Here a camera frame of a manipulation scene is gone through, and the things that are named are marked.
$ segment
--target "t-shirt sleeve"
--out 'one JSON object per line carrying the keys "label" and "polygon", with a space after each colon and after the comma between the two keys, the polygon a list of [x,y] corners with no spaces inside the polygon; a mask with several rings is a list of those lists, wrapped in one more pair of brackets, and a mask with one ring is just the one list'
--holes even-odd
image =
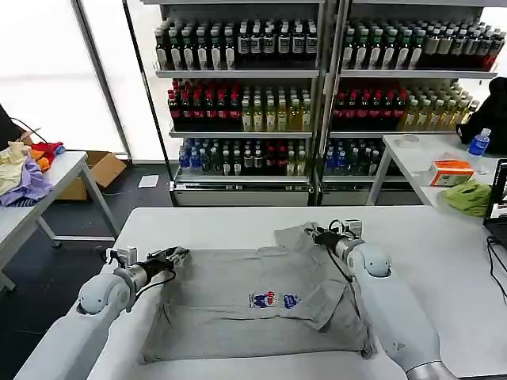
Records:
{"label": "t-shirt sleeve", "polygon": [[20,128],[13,123],[7,112],[0,105],[0,150],[7,148],[9,141],[16,141],[20,137]]}

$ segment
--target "folded clothes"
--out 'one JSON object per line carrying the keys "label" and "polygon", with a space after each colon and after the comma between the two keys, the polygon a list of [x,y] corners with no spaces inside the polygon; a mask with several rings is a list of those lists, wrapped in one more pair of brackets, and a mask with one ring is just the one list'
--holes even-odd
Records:
{"label": "folded clothes", "polygon": [[0,206],[28,207],[44,198],[53,187],[42,176],[33,158],[25,159],[21,180],[14,188],[0,196]]}
{"label": "folded clothes", "polygon": [[22,142],[9,142],[9,147],[0,151],[0,196],[20,183],[27,149]]}
{"label": "folded clothes", "polygon": [[55,156],[63,152],[65,152],[65,147],[62,142],[39,142],[32,145],[31,155],[40,170],[45,172],[51,167]]}

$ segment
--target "yellow cloth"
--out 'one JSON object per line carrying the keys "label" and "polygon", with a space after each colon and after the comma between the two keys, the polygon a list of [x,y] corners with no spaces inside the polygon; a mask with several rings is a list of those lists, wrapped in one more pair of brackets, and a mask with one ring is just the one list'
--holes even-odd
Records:
{"label": "yellow cloth", "polygon": [[28,149],[22,142],[9,142],[0,152],[0,196],[19,185]]}

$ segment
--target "cable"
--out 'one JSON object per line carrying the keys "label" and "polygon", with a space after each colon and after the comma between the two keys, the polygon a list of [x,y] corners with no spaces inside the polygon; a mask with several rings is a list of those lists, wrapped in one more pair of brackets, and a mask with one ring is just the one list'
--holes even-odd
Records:
{"label": "cable", "polygon": [[493,245],[496,245],[498,244],[497,240],[492,237],[492,236],[489,236],[487,239],[486,239],[486,242],[487,242],[487,250],[488,250],[488,256],[490,257],[490,276],[493,277],[494,281],[497,283],[498,287],[500,288],[501,290],[501,293],[502,293],[502,297],[504,299],[504,303],[507,304],[507,293],[505,292],[505,289],[504,287],[501,285],[500,281],[497,279],[497,277],[494,275],[493,273],[493,257],[491,256],[491,253],[493,252],[494,256],[497,258],[498,262],[500,263],[501,267],[504,269],[504,271],[507,273],[507,268],[505,268],[505,265],[504,263],[500,260],[500,257],[498,257],[497,253],[495,252],[495,250],[493,249]]}
{"label": "cable", "polygon": [[157,287],[158,285],[163,285],[164,283],[168,283],[169,281],[174,280],[176,278],[176,272],[175,271],[170,272],[173,274],[173,277],[171,277],[170,279],[165,279],[164,281],[160,281],[159,283],[152,283],[149,287],[145,287],[138,294],[135,295],[135,302],[137,302],[139,297],[148,289],[151,289],[152,287]]}
{"label": "cable", "polygon": [[327,250],[327,254],[330,255],[330,259],[331,261],[333,261],[333,264],[336,268],[338,268],[338,270],[340,271],[341,275],[345,277],[345,279],[347,281],[349,281],[349,283],[352,283],[352,277],[348,276],[345,274],[345,272],[343,272],[343,269],[341,269],[341,266],[338,265],[338,263],[334,260],[333,258],[333,253],[331,252],[331,249],[329,247],[326,247],[326,250]]}
{"label": "cable", "polygon": [[21,120],[19,120],[19,119],[16,119],[15,117],[11,117],[10,119],[11,119],[11,120],[16,120],[18,123],[23,124],[23,125],[24,125],[25,127],[27,127],[27,128],[28,128],[28,129],[29,129],[29,130],[33,133],[33,134],[35,134],[36,136],[38,136],[38,137],[39,137],[39,139],[41,139],[42,141],[44,141],[45,143],[47,143],[47,144],[48,144],[48,142],[47,142],[47,141],[46,141],[46,140],[45,140],[45,139],[44,139],[41,135],[39,135],[39,134],[38,134],[37,132],[35,132],[35,131],[31,128],[31,127],[29,127],[28,125],[26,125],[26,123],[25,123],[25,122],[23,122],[23,121],[21,121]]}

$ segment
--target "blue bottle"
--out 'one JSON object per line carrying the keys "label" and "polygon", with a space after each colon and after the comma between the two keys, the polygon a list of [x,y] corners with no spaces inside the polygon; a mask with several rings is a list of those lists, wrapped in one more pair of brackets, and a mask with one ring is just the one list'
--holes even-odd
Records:
{"label": "blue bottle", "polygon": [[490,133],[490,129],[482,129],[482,132],[479,135],[476,135],[470,143],[468,153],[476,158],[483,156],[484,152],[486,152],[486,148],[490,144]]}

